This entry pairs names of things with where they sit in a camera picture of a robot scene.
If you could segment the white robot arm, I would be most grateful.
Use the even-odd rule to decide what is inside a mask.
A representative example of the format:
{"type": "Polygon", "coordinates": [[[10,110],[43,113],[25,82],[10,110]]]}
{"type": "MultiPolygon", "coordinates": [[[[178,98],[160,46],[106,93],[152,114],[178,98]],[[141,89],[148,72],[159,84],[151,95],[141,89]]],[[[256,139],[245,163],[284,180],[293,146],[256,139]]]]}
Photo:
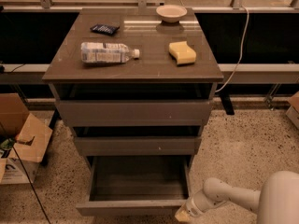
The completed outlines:
{"type": "Polygon", "coordinates": [[[215,177],[191,195],[177,210],[179,222],[189,222],[206,211],[227,202],[239,205],[257,215],[257,224],[299,224],[299,174],[279,171],[271,174],[262,190],[233,187],[215,177]]]}

